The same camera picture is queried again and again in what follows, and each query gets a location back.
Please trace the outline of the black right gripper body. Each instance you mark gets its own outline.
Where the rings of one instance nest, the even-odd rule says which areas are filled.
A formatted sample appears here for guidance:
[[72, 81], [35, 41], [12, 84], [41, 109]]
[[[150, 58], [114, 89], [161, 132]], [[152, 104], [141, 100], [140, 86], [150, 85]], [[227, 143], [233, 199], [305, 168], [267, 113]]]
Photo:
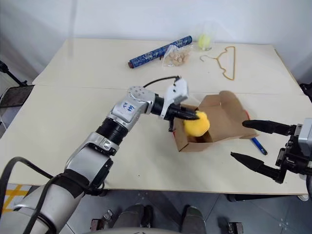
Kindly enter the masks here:
[[306, 176], [312, 175], [312, 125], [298, 124], [294, 134], [281, 148], [276, 161], [279, 167], [277, 183], [283, 183], [287, 171]]

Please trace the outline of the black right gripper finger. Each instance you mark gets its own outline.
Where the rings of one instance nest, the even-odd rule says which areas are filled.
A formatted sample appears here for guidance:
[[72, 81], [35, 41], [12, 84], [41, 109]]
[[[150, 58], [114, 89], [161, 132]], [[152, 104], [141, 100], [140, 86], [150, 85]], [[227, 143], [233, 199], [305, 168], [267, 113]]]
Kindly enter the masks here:
[[268, 134], [291, 135], [292, 126], [269, 120], [245, 120], [242, 125]]
[[265, 165], [263, 161], [257, 158], [234, 152], [231, 152], [231, 156], [254, 172], [260, 173], [273, 180], [278, 179], [278, 169]]

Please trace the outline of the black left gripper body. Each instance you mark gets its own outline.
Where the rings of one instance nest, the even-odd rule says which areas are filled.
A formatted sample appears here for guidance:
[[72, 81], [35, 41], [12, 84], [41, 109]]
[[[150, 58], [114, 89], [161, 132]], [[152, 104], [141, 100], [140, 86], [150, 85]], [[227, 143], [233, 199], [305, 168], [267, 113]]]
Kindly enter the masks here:
[[169, 122], [169, 128], [168, 131], [169, 132], [173, 132], [174, 131], [174, 119], [178, 118], [181, 119], [181, 105], [178, 104], [171, 104], [166, 112], [166, 120]]

